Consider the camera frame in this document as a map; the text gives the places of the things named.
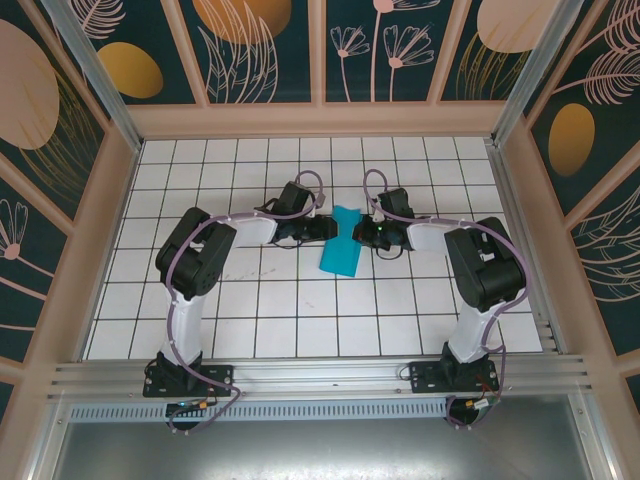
white tile floor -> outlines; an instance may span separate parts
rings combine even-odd
[[[327,202],[367,209],[365,169],[402,185],[418,214],[502,219],[481,138],[376,137],[163,140],[145,144],[85,353],[146,359],[164,335],[166,306],[154,261],[184,211],[247,211],[313,169]],[[383,261],[363,249],[356,278],[318,269],[322,244],[233,250],[208,296],[206,358],[438,354],[460,298],[444,257],[413,252]],[[529,304],[505,315],[491,344],[541,351]]]

blue cloth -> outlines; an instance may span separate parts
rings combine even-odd
[[[362,214],[360,210],[336,206],[332,217],[338,224],[338,236],[324,244],[320,270],[355,277],[362,245],[351,237],[354,227],[360,223]]]

purple cable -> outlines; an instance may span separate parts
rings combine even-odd
[[[514,299],[511,302],[505,303],[504,305],[498,307],[498,309],[493,313],[493,315],[491,316],[491,319],[489,320],[489,323],[487,323],[487,326],[482,334],[482,340],[481,340],[481,345],[482,348],[484,349],[484,351],[486,351],[487,353],[501,353],[502,354],[502,359],[501,359],[501,368],[500,368],[500,385],[498,387],[498,392],[496,393],[496,395],[498,396],[498,398],[500,398],[501,394],[502,394],[502,388],[504,385],[504,377],[505,377],[505,364],[506,364],[506,359],[507,359],[507,348],[505,347],[504,343],[502,345],[500,345],[497,348],[489,348],[487,346],[487,339],[489,338],[489,333],[491,332],[491,329],[493,328],[493,326],[495,325],[496,321],[498,320],[498,317],[505,312],[506,310],[509,310],[510,308],[515,307],[516,305],[522,303],[524,301],[525,298],[527,298],[527,296],[529,295],[529,285],[531,284],[531,271],[529,270],[529,266],[527,265],[526,260],[524,259],[524,257],[522,256],[522,254],[518,251],[518,249],[516,249],[516,247],[506,238],[504,238],[502,235],[500,235],[498,232],[495,232],[493,230],[491,230],[490,228],[485,227],[484,225],[480,225],[479,223],[475,223],[475,222],[468,222],[466,220],[453,220],[450,218],[440,218],[440,217],[429,217],[429,218],[405,218],[405,217],[400,217],[398,215],[394,215],[392,213],[389,213],[385,210],[382,209],[382,207],[380,207],[380,205],[373,200],[373,198],[371,198],[371,195],[369,194],[369,185],[367,184],[367,179],[369,178],[369,175],[371,175],[372,173],[377,173],[378,175],[380,175],[380,177],[382,178],[383,182],[384,182],[384,191],[386,192],[389,188],[389,183],[387,182],[387,177],[384,175],[384,173],[382,173],[380,170],[372,168],[370,170],[367,170],[367,172],[364,174],[364,181],[362,184],[362,188],[364,189],[364,194],[367,197],[367,202],[369,202],[369,204],[375,209],[378,210],[380,213],[382,213],[385,217],[391,218],[393,220],[398,220],[401,222],[405,222],[405,223],[433,223],[435,225],[447,225],[447,226],[461,226],[461,227],[472,227],[472,228],[476,228],[478,230],[480,230],[481,232],[486,233],[487,235],[491,235],[493,238],[495,238],[496,240],[498,240],[500,243],[502,243],[505,247],[507,247],[507,249],[513,253],[513,256],[516,258],[516,260],[518,261],[518,263],[520,264],[520,266],[522,267],[522,271],[524,272],[524,277],[525,277],[525,286],[524,286],[524,291],[522,293],[522,295],[520,295],[518,298]],[[451,405],[453,404],[453,401],[456,399],[455,395],[451,396],[449,398],[447,398],[447,407],[446,407],[446,419],[447,422],[452,425],[452,426],[467,426],[464,423],[456,420],[455,418],[451,417],[450,415],[450,410],[451,410]],[[475,422],[474,425],[479,425],[486,417],[487,414],[485,414],[479,421]]]
[[[171,264],[169,265],[169,270],[167,271],[167,278],[165,280],[165,286],[167,287],[167,290],[169,291],[169,295],[171,296],[171,302],[169,304],[169,312],[167,313],[167,337],[169,339],[169,346],[171,347],[171,351],[175,355],[176,360],[178,360],[178,363],[180,364],[180,366],[182,368],[184,368],[185,371],[187,371],[188,373],[190,373],[191,375],[196,377],[197,379],[199,379],[199,380],[211,385],[212,387],[225,388],[227,390],[231,390],[232,392],[235,392],[235,396],[229,402],[227,402],[227,404],[224,407],[222,407],[220,410],[218,410],[218,412],[216,412],[209,420],[207,420],[206,422],[200,422],[198,425],[193,427],[191,430],[182,431],[182,430],[178,430],[175,427],[175,425],[173,423],[173,420],[176,417],[176,415],[180,413],[180,410],[176,411],[169,418],[169,428],[171,428],[171,431],[173,433],[183,432],[184,435],[189,435],[190,432],[191,433],[196,433],[196,432],[198,432],[200,430],[203,430],[204,428],[206,428],[209,425],[211,425],[214,421],[216,421],[216,419],[218,419],[220,416],[224,415],[224,413],[231,407],[231,405],[233,405],[235,402],[237,402],[238,399],[240,398],[240,395],[242,395],[242,391],[238,387],[235,387],[233,385],[227,385],[226,383],[222,383],[222,382],[217,382],[215,380],[212,380],[210,378],[205,377],[204,375],[202,375],[199,372],[197,372],[194,369],[192,369],[184,361],[184,359],[180,355],[180,352],[178,351],[178,349],[175,346],[175,339],[173,337],[173,314],[174,314],[174,311],[175,311],[175,306],[177,304],[177,294],[176,294],[175,289],[173,288],[173,285],[171,284],[171,279],[173,278],[173,272],[176,269],[176,265],[178,264],[178,261],[180,260],[180,258],[184,254],[184,252],[187,250],[189,245],[191,245],[191,242],[193,241],[193,239],[196,238],[196,236],[200,232],[202,232],[202,230],[207,228],[209,225],[212,225],[213,223],[223,222],[223,221],[230,221],[230,220],[241,220],[241,219],[245,219],[245,218],[254,218],[254,217],[269,218],[271,220],[291,220],[291,219],[298,218],[298,217],[304,217],[305,215],[309,214],[314,208],[316,208],[318,206],[318,199],[323,194],[324,186],[323,186],[322,178],[320,177],[320,175],[318,175],[316,172],[314,172],[312,170],[304,170],[304,171],[300,172],[298,174],[298,176],[296,177],[296,181],[298,181],[300,179],[300,177],[302,175],[304,175],[304,174],[311,174],[311,175],[315,176],[318,179],[320,191],[318,193],[318,198],[316,198],[313,202],[311,202],[311,205],[309,205],[309,207],[304,209],[302,212],[296,213],[296,214],[293,214],[293,215],[272,215],[272,214],[269,214],[269,213],[253,211],[253,212],[233,213],[233,214],[230,214],[230,215],[218,215],[216,217],[211,217],[208,220],[202,222],[200,225],[198,225],[195,228],[195,230],[193,232],[191,232],[191,234],[187,237],[185,242],[178,249],[178,252],[176,253],[175,257],[173,257],[173,260],[171,261]]]

